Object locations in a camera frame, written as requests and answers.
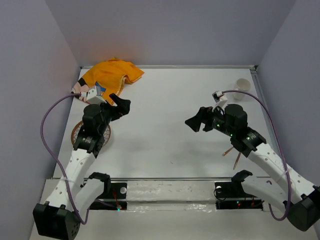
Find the orange cartoon mouse placemat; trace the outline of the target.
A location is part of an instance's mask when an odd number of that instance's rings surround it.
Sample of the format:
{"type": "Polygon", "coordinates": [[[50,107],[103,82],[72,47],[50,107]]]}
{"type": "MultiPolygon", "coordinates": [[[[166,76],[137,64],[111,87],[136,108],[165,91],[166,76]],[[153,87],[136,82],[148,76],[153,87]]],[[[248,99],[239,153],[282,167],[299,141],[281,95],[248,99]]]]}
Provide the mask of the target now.
{"type": "Polygon", "coordinates": [[[88,92],[90,88],[96,86],[100,88],[103,99],[113,105],[110,94],[119,96],[125,84],[135,83],[143,74],[144,72],[133,63],[114,57],[89,69],[75,83],[71,93],[88,92]]]}

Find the floral patterned plate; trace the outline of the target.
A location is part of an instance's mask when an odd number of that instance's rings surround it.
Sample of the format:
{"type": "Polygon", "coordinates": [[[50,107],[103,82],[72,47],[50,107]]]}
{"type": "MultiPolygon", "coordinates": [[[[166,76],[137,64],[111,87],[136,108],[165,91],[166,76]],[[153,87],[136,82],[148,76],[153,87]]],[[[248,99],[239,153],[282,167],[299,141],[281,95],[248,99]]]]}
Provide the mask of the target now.
{"type": "MultiPolygon", "coordinates": [[[[78,122],[74,126],[73,130],[71,131],[70,141],[71,141],[72,146],[74,146],[76,144],[76,140],[78,138],[78,134],[82,128],[82,125],[83,125],[83,121],[81,120],[80,122],[78,122]]],[[[105,132],[103,133],[104,142],[101,145],[102,148],[107,145],[108,141],[111,138],[111,135],[112,135],[112,130],[111,130],[111,126],[109,125],[106,128],[105,132]]]]}

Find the white ceramic mug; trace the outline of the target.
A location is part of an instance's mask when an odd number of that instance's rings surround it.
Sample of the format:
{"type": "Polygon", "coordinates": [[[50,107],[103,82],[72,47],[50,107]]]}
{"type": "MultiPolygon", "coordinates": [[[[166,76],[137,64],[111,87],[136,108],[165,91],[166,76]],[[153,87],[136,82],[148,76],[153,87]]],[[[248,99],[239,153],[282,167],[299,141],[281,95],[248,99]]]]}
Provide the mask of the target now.
{"type": "MultiPolygon", "coordinates": [[[[239,78],[234,84],[234,90],[248,92],[251,89],[251,82],[246,78],[239,78]]],[[[244,93],[234,92],[233,98],[237,101],[242,101],[245,97],[244,93]]]]}

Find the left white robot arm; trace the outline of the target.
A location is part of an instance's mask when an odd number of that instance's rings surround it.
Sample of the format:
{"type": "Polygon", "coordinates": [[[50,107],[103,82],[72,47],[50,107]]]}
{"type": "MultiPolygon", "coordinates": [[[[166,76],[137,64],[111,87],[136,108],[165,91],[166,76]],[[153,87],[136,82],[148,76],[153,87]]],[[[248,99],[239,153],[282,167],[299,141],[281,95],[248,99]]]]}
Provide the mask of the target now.
{"type": "Polygon", "coordinates": [[[97,197],[110,194],[111,178],[106,173],[93,172],[88,180],[85,175],[98,157],[105,142],[105,131],[110,122],[130,112],[131,101],[112,93],[111,105],[99,94],[88,99],[83,110],[82,126],[73,144],[66,167],[58,158],[62,177],[43,204],[36,204],[33,219],[41,236],[57,240],[73,240],[80,226],[88,221],[89,210],[97,197]]]}

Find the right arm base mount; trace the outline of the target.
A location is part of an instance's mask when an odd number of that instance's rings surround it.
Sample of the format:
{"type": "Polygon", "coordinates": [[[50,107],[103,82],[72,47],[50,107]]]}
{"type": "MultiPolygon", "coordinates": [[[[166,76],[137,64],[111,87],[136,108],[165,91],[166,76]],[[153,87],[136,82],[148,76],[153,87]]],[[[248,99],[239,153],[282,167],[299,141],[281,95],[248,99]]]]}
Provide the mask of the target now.
{"type": "Polygon", "coordinates": [[[242,186],[231,181],[216,182],[213,195],[217,210],[263,210],[263,201],[244,192],[242,186]]]}

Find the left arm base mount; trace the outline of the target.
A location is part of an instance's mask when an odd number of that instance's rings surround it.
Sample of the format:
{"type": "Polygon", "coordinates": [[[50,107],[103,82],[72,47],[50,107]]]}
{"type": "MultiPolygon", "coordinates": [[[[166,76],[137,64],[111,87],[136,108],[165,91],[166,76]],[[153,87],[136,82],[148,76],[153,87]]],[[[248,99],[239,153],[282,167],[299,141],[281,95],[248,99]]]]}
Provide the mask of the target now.
{"type": "Polygon", "coordinates": [[[104,190],[91,204],[90,210],[124,211],[127,209],[126,181],[112,181],[109,190],[104,190]]]}

